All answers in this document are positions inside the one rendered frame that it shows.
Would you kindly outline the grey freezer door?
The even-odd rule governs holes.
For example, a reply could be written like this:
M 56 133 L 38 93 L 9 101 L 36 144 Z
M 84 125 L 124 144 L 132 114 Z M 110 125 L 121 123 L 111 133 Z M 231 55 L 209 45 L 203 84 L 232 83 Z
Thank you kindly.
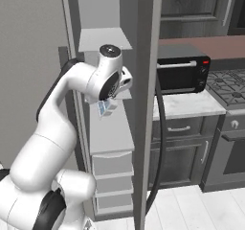
M 133 196 L 135 230 L 145 230 L 161 7 L 162 0 L 138 0 Z

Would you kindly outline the dark grey oven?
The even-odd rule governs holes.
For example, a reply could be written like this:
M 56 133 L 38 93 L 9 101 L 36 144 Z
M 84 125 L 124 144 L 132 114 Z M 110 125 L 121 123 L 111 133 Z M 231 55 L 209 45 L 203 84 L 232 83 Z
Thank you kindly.
M 245 188 L 245 110 L 219 119 L 200 188 L 203 193 Z

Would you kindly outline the grey fridge freezer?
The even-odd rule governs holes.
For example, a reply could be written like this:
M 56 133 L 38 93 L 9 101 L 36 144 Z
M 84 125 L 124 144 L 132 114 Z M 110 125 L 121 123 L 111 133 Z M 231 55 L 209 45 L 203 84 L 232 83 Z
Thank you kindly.
M 122 50 L 123 65 L 132 73 L 136 71 L 137 55 L 137 16 L 138 0 L 62 0 L 66 19 L 68 49 L 72 58 L 79 58 L 96 65 L 99 60 L 99 50 L 80 52 L 78 50 L 80 32 L 82 29 L 121 28 L 130 42 L 131 50 Z M 134 97 L 133 88 L 118 95 L 118 107 L 125 112 L 133 143 L 135 139 Z M 73 93 L 74 105 L 68 109 L 76 114 L 78 144 L 75 157 L 81 170 L 93 174 L 92 154 L 90 151 L 90 116 L 98 111 L 96 104 L 85 102 L 84 96 L 77 91 Z M 96 205 L 96 194 L 85 204 L 85 209 L 94 220 L 121 219 L 131 217 L 133 209 L 127 212 L 99 215 Z

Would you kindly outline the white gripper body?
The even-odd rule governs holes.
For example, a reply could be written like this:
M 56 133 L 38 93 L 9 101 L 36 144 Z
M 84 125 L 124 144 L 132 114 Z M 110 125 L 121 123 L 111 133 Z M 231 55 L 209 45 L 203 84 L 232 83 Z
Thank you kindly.
M 97 103 L 98 106 L 98 111 L 99 111 L 99 117 L 107 117 L 110 116 L 113 111 L 117 108 L 118 106 L 118 101 L 115 99 L 107 99 L 104 101 L 99 101 Z

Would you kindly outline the grey freezer shelf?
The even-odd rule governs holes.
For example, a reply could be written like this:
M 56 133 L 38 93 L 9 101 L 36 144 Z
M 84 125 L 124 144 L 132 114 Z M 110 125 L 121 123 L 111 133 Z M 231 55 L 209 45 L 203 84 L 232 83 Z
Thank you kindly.
M 90 151 L 92 154 L 134 150 L 125 112 L 116 109 L 100 118 L 97 111 L 90 116 Z
M 122 50 L 131 50 L 132 46 L 121 28 L 82 29 L 80 32 L 78 50 L 94 52 L 100 46 L 112 44 Z

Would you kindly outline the black toaster oven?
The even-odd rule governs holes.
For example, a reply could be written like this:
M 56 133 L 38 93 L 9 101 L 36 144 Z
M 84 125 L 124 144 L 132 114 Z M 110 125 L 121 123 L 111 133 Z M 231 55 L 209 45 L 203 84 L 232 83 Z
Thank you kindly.
M 157 74 L 163 95 L 200 93 L 205 89 L 211 59 L 191 44 L 160 45 Z

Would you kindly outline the grey gas hob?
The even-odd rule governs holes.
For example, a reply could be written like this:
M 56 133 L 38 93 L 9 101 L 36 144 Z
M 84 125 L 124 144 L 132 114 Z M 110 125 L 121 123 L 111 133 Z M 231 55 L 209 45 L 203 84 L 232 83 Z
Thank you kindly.
M 245 69 L 209 72 L 206 89 L 227 110 L 245 108 Z

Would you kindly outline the grey freezer drawer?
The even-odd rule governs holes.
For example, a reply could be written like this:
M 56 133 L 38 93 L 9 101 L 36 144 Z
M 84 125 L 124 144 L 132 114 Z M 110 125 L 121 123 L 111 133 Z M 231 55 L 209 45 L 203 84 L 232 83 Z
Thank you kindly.
M 131 151 L 93 155 L 92 165 L 96 179 L 131 176 L 134 174 Z
M 113 173 L 96 177 L 96 196 L 116 196 L 133 192 L 132 173 Z
M 133 209 L 132 194 L 97 196 L 96 205 L 99 215 L 131 211 Z

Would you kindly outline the dark grey cupboard door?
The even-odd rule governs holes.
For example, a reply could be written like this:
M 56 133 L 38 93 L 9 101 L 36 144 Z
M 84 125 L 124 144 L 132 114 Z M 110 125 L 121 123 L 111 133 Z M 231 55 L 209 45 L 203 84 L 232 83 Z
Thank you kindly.
M 201 164 L 207 140 L 209 149 L 204 163 Z M 201 182 L 211 144 L 212 138 L 168 140 L 160 188 L 198 185 Z

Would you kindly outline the dark grey wall cupboards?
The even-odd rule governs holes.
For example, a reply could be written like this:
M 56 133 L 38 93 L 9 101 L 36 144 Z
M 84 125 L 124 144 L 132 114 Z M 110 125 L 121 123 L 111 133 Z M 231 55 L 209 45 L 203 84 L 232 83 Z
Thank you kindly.
M 162 0 L 160 38 L 223 36 L 235 0 Z

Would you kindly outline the dark grey drawer front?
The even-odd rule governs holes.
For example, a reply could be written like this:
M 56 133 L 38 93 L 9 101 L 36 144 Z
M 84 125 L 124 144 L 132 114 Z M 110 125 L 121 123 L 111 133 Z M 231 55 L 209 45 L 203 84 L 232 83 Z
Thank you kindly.
M 169 132 L 167 131 L 166 137 L 168 139 L 175 137 L 184 137 L 197 135 L 200 133 L 201 125 L 203 118 L 202 117 L 191 117 L 191 118 L 182 118 L 182 119 L 172 119 L 166 120 L 166 125 L 168 127 L 186 127 L 190 126 L 190 130 L 181 131 L 181 132 Z M 160 121 L 153 121 L 152 124 L 152 140 L 159 141 L 161 139 L 161 127 Z

